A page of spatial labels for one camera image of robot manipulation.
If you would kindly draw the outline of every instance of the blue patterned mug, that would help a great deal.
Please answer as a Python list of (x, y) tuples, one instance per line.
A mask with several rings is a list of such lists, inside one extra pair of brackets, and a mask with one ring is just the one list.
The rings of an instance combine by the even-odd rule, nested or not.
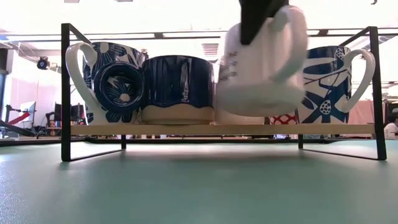
[[(366, 69), (351, 96), (351, 63), (357, 55), (363, 55)], [(375, 66), (373, 54), (366, 50), (350, 51), (343, 46), (310, 49), (303, 70), (306, 93), (297, 108), (298, 122), (347, 123), (349, 111), (369, 86)]]
[[(86, 65), (82, 76), (78, 50)], [(138, 50), (109, 42), (71, 45), (66, 53), (67, 68), (86, 104), (90, 125), (135, 122), (144, 93), (141, 65), (145, 56)]]
[(210, 124), (214, 119), (213, 65), (204, 59), (166, 55), (142, 65), (146, 124)]

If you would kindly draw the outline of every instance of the metal leg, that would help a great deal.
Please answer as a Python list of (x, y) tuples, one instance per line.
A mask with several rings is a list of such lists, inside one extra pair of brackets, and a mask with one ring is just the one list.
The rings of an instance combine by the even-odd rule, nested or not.
[(122, 152), (126, 149), (126, 136), (122, 136), (122, 149), (109, 152), (101, 152), (89, 156), (72, 158), (70, 153), (70, 76), (66, 63), (66, 52), (70, 45), (70, 32), (86, 43), (91, 43), (81, 32), (79, 32), (71, 24), (61, 25), (61, 56), (62, 56), (62, 76), (61, 76), (61, 102), (62, 102), (62, 139), (61, 139), (61, 159), (63, 162), (77, 161), (81, 159), (102, 156), (114, 152)]
[(378, 161), (384, 161), (387, 159), (386, 143), (384, 141), (384, 130), (383, 130), (383, 115), (382, 115), (383, 109), (382, 109), (382, 95), (381, 95), (380, 58), (379, 58), (379, 34), (377, 31), (377, 27), (367, 27), (361, 32), (350, 37), (348, 40), (344, 41), (340, 45), (345, 46), (351, 43), (352, 41), (356, 40), (357, 38), (365, 35), (367, 32), (369, 32), (370, 36), (371, 52), (374, 55), (376, 61), (376, 69), (373, 75), (372, 86), (373, 86), (373, 106), (374, 106), (374, 130), (376, 133), (377, 157), (356, 156), (356, 155), (342, 154), (331, 151), (318, 151), (310, 149), (302, 149), (303, 151), (320, 152), (325, 154), (348, 156), (348, 157), (355, 157), (361, 159), (372, 159)]
[(379, 33), (377, 27), (369, 27), (371, 42), (371, 52), (376, 61), (376, 69), (373, 75), (373, 110), (374, 110), (374, 130), (376, 132), (377, 159), (384, 161), (387, 159), (386, 142), (384, 139), (383, 125), (383, 102), (381, 95), (381, 74), (379, 57)]
[(70, 77), (67, 69), (65, 54), (70, 45), (70, 25), (61, 25), (61, 104), (62, 104), (62, 138), (61, 159), (63, 162), (71, 161), (70, 157)]
[(127, 141), (126, 141), (126, 135), (122, 134), (122, 149), (126, 150), (127, 149)]
[(299, 134), (299, 135), (298, 135), (298, 149), (303, 149), (303, 145), (304, 145), (304, 142), (303, 142), (303, 135), (302, 135), (302, 134)]

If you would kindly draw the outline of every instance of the wooden shelf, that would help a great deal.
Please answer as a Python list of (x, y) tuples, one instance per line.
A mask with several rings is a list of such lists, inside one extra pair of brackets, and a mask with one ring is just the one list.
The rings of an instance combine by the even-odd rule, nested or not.
[(71, 126), (71, 134), (181, 134), (181, 135), (266, 135), (266, 134), (374, 134), (371, 124), (288, 125), (95, 125)]

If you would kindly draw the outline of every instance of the teal table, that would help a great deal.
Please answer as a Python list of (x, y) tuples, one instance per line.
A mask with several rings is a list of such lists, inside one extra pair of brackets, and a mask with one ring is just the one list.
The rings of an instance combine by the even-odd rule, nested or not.
[[(398, 223), (398, 141), (386, 144), (382, 162), (297, 144), (127, 145), (72, 163), (59, 144), (2, 147), (0, 223)], [(305, 147), (376, 151), (374, 141)]]

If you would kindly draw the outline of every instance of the mug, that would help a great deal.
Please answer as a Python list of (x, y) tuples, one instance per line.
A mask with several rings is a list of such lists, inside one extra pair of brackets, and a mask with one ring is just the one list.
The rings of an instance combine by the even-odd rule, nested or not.
[(272, 116), (269, 121), (270, 124), (297, 124), (295, 113)]
[(228, 72), (220, 75), (217, 97), (224, 110), (241, 116), (293, 112), (305, 90), (307, 25), (300, 9), (282, 7), (267, 18), (250, 45), (240, 43), (240, 24), (225, 37)]
[[(83, 51), (86, 60), (84, 75), (78, 67), (79, 50)], [(95, 42), (69, 46), (67, 68), (85, 101), (88, 124), (135, 122), (144, 93), (141, 70), (144, 60), (140, 51), (120, 44)]]
[[(365, 74), (351, 96), (351, 63), (355, 56), (363, 55)], [(305, 98), (298, 109), (299, 123), (348, 122), (349, 111), (366, 91), (376, 63), (371, 52), (353, 50), (343, 46), (317, 47), (308, 50), (303, 70)]]
[[(219, 65), (219, 71), (218, 71), (218, 76), (220, 76), (222, 73), (227, 71), (227, 67), (225, 65), (225, 59), (224, 56), (222, 56), (218, 60), (218, 65)], [(214, 117), (214, 122), (215, 124), (264, 124), (264, 117), (248, 117), (248, 116), (240, 116), (236, 114), (231, 114), (225, 110), (222, 109), (218, 105), (217, 102), (217, 97), (215, 97), (215, 103), (214, 103), (214, 109), (215, 109), (215, 117)]]
[(210, 124), (214, 120), (213, 65), (185, 55), (164, 55), (142, 65), (146, 124)]

